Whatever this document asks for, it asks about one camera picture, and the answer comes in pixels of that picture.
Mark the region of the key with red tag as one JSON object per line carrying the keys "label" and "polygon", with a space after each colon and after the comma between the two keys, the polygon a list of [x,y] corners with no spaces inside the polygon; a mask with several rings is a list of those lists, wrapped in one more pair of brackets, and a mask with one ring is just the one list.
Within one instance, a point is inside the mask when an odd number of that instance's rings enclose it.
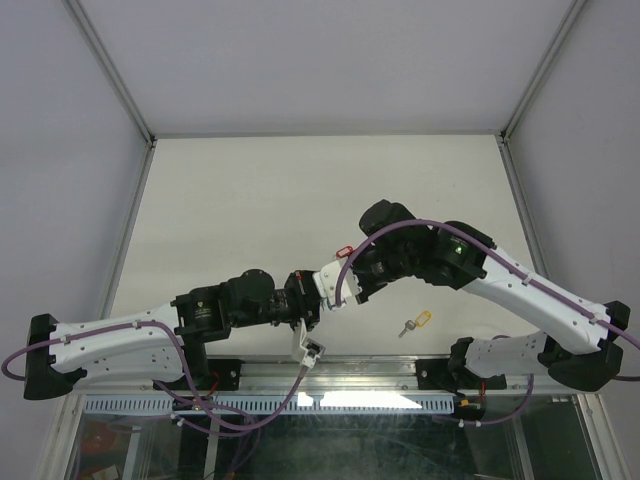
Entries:
{"label": "key with red tag", "polygon": [[334,254],[335,260],[347,259],[354,252],[354,248],[350,245],[346,245],[338,249]]}

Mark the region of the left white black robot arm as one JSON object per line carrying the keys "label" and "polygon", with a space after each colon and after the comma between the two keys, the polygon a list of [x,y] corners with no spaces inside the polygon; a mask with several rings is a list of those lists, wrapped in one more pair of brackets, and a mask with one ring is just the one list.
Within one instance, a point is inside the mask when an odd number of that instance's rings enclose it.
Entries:
{"label": "left white black robot arm", "polygon": [[278,289],[268,273],[253,269],[125,317],[62,323],[37,315],[29,327],[23,396],[48,400],[76,385],[124,380],[198,388],[210,373],[207,344],[228,339],[235,328],[286,324],[312,330],[322,300],[308,270],[291,273]]}

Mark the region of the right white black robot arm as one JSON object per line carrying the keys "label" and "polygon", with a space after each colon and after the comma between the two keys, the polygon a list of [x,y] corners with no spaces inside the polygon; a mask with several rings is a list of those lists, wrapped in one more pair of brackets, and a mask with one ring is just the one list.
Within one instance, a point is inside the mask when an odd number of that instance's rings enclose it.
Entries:
{"label": "right white black robot arm", "polygon": [[459,221],[420,220],[402,204],[381,200],[360,218],[366,240],[350,270],[360,303],[404,278],[448,287],[493,302],[535,327],[519,337],[463,337],[450,348],[443,385],[469,387],[502,375],[547,375],[595,392],[618,378],[616,340],[630,309],[619,301],[588,301],[526,268],[494,240]]}

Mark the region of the large keyring with coloured keys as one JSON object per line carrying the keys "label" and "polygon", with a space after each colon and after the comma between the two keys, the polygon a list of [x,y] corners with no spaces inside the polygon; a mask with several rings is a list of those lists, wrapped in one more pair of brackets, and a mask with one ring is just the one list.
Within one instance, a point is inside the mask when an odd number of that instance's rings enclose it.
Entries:
{"label": "large keyring with coloured keys", "polygon": [[336,307],[330,302],[328,298],[324,298],[321,300],[321,307],[323,310],[334,311]]}

